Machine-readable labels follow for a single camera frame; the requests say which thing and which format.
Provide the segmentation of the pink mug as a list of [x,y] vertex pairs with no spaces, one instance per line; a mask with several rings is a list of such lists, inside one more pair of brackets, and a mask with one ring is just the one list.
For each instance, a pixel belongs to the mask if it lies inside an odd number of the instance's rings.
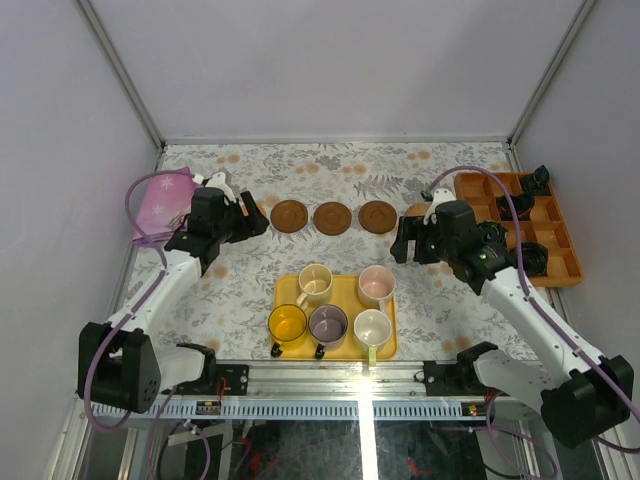
[[396,279],[393,273],[381,265],[365,268],[358,277],[358,298],[368,309],[387,312],[395,288]]

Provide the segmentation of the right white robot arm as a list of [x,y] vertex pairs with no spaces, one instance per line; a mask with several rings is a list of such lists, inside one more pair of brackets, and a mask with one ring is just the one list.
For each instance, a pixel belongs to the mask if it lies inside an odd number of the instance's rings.
[[390,249],[397,263],[406,262],[410,242],[415,262],[446,263],[458,280],[510,321],[543,365],[537,370],[487,346],[456,369],[463,392],[474,395],[490,387],[516,398],[538,413],[567,448],[638,415],[630,363],[622,356],[606,357],[578,335],[531,287],[514,253],[501,243],[484,242],[466,202],[446,201],[425,216],[401,217]]

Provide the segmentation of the dark brown coaster bottom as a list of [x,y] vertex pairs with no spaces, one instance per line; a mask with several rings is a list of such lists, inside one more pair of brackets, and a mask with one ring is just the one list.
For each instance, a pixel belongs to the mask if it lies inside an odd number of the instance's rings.
[[397,213],[389,203],[374,200],[360,208],[358,220],[366,231],[373,234],[386,234],[395,227]]

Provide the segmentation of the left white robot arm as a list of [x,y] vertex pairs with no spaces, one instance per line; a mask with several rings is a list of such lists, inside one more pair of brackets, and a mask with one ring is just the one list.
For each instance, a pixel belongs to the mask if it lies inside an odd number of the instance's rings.
[[250,192],[231,201],[220,188],[197,189],[184,227],[160,249],[157,273],[107,321],[90,322],[80,332],[79,396],[88,404],[145,413],[167,390],[212,392],[220,377],[214,349],[183,342],[163,350],[160,326],[223,245],[262,235],[268,226]]

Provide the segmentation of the woven tan coaster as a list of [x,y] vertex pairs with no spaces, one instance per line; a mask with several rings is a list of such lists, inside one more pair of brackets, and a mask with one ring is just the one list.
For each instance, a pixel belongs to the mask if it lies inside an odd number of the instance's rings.
[[415,203],[411,205],[405,212],[405,217],[421,217],[424,218],[431,203]]

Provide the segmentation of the dark brown coaster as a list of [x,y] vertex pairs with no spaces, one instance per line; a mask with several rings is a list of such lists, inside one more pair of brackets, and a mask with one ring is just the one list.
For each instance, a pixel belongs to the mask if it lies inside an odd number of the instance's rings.
[[395,227],[397,213],[389,203],[374,200],[360,208],[358,220],[366,231],[373,234],[386,234]]
[[272,208],[270,220],[276,230],[295,233],[307,225],[308,210],[300,201],[283,200]]
[[313,223],[323,234],[337,236],[346,232],[352,222],[352,213],[339,202],[321,204],[314,212]]

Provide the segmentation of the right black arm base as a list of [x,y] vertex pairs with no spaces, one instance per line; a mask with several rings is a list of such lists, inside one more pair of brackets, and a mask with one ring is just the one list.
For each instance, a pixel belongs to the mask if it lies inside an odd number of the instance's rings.
[[483,384],[475,370],[476,360],[454,363],[424,361],[423,374],[426,394],[437,397],[486,397],[494,389]]

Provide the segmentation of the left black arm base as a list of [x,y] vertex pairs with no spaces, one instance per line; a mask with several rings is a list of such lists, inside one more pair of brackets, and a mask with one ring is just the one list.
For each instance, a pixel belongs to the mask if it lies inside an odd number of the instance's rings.
[[202,395],[246,396],[250,367],[247,364],[217,364],[209,369],[199,387]]

